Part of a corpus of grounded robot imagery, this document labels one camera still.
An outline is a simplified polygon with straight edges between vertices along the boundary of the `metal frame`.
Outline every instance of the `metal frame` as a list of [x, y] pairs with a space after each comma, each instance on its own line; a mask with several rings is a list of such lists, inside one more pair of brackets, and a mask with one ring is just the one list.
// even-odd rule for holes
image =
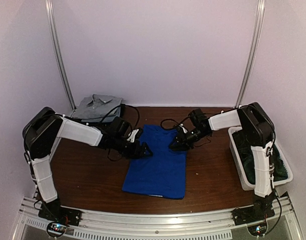
[[[282, 216], [285, 215], [293, 240], [301, 240], [302, 234], [289, 197], [281, 197]], [[22, 239], [26, 225], [44, 230], [49, 221], [38, 217], [32, 198], [24, 198], [20, 207], [11, 240]], [[275, 216], [279, 215], [279, 205], [273, 202]], [[224, 209], [209, 212], [185, 214], [119, 214], [101, 211], [83, 210], [79, 226], [70, 226], [66, 235], [83, 240], [96, 240], [101, 236], [107, 240], [202, 240], [207, 236], [221, 236], [218, 239], [232, 239], [231, 230], [245, 228], [235, 226], [231, 211]]]
[[239, 91], [235, 107], [238, 107], [241, 104], [243, 97], [245, 95], [247, 83], [248, 83], [248, 80], [251, 74], [251, 70], [253, 67], [253, 63], [255, 60], [256, 49], [257, 49], [259, 38], [262, 32], [264, 12], [265, 12], [265, 0], [258, 0], [253, 39], [252, 39], [251, 48], [250, 48], [249, 55], [248, 55], [246, 69], [244, 72], [242, 86]]
[[52, 0], [46, 0], [46, 10], [47, 10], [47, 17], [49, 22], [49, 27], [51, 30], [51, 36], [53, 40], [53, 46], [54, 46], [54, 52], [56, 56], [56, 62], [58, 65], [59, 73], [61, 75], [62, 83], [64, 85], [65, 93], [68, 98], [69, 104], [71, 106], [72, 110], [76, 109], [76, 105], [73, 99], [72, 91], [69, 87], [69, 83], [67, 80], [67, 75], [63, 63], [63, 57], [61, 53], [61, 49], [59, 46], [59, 40], [56, 30], [56, 24], [55, 24], [55, 16], [54, 16], [54, 10], [53, 10], [53, 1]]

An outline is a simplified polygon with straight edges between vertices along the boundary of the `brown wooden surface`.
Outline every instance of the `brown wooden surface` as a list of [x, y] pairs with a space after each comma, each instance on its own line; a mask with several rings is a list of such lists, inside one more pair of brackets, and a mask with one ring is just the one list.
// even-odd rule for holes
[[[143, 124], [159, 125], [165, 118], [181, 121], [193, 108], [138, 109], [141, 114], [139, 126], [142, 127]], [[202, 110], [212, 114], [220, 112], [221, 108]], [[127, 109], [124, 118], [134, 123], [135, 111]], [[122, 192], [128, 160], [111, 162], [105, 150], [62, 139], [51, 162], [62, 205], [112, 213], [169, 214], [205, 212], [251, 204], [252, 191], [245, 192], [241, 187], [229, 149], [227, 130], [214, 132], [210, 139], [211, 143], [192, 149], [187, 154], [186, 193], [183, 200]]]

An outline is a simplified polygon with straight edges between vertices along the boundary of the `plastic bin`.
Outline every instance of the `plastic bin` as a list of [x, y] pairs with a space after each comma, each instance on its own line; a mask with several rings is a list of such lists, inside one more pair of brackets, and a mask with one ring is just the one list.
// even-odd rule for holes
[[[233, 139], [233, 133], [237, 132], [241, 129], [242, 129], [242, 127], [240, 127], [240, 126], [230, 127], [228, 129], [228, 134], [229, 134], [229, 138], [230, 138], [229, 146], [230, 146], [231, 151], [232, 151], [232, 155], [233, 155], [233, 158], [234, 158], [234, 161], [235, 161], [235, 165], [236, 165], [236, 169], [237, 169], [237, 172], [238, 172], [239, 179], [240, 179], [241, 184], [242, 184], [242, 188], [243, 188], [244, 191], [249, 191], [249, 190], [253, 190], [255, 188], [255, 185], [250, 184], [249, 181], [247, 180], [247, 177], [246, 177], [241, 159], [240, 159], [238, 151], [237, 151], [237, 147], [236, 147], [234, 139]], [[284, 163], [285, 169], [287, 171], [287, 175], [288, 175], [287, 179], [274, 182], [274, 185], [278, 186], [278, 185], [282, 185], [282, 184], [285, 184], [287, 182], [292, 181], [293, 180], [293, 173], [291, 171], [291, 168], [288, 165], [288, 162], [287, 162], [283, 152], [281, 151], [280, 147], [278, 146], [278, 144], [276, 142], [275, 142], [275, 146], [279, 151], [280, 157], [283, 160], [283, 163]]]

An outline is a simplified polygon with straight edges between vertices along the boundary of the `folded gray shirt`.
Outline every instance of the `folded gray shirt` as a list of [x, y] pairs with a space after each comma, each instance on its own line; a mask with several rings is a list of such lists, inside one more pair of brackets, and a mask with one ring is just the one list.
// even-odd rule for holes
[[[111, 109], [122, 103], [122, 98], [93, 94], [85, 97], [77, 107], [74, 118], [95, 120], [105, 116]], [[120, 113], [117, 109], [113, 110], [108, 117], [115, 117]]]

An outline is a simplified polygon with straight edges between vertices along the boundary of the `metal pole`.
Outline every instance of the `metal pole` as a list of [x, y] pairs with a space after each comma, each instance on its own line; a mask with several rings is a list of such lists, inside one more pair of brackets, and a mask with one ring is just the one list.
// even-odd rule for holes
[[248, 55], [246, 69], [244, 72], [242, 86], [239, 91], [239, 95], [238, 95], [235, 107], [238, 107], [241, 104], [243, 97], [245, 95], [247, 83], [248, 83], [248, 80], [251, 74], [251, 70], [253, 67], [254, 59], [255, 59], [256, 49], [258, 46], [261, 31], [262, 31], [264, 12], [265, 12], [265, 0], [258, 0], [253, 39], [252, 39], [251, 48], [250, 48], [249, 55]]
[[67, 80], [67, 75], [63, 63], [63, 57], [61, 53], [61, 49], [59, 46], [59, 41], [58, 41], [58, 35], [57, 35], [57, 30], [56, 30], [56, 24], [55, 24], [55, 17], [54, 17], [54, 10], [53, 10], [53, 1], [52, 0], [46, 0], [46, 11], [47, 11], [47, 17], [48, 17], [48, 22], [49, 22], [49, 27], [51, 30], [51, 36], [53, 40], [53, 46], [54, 46], [54, 52], [55, 52], [55, 57], [56, 57], [56, 62], [58, 65], [59, 73], [62, 79], [62, 83], [64, 85], [64, 90], [66, 93], [66, 96], [68, 98], [69, 104], [72, 108], [72, 110], [76, 109], [76, 105], [73, 99], [72, 91], [69, 87], [68, 80]]

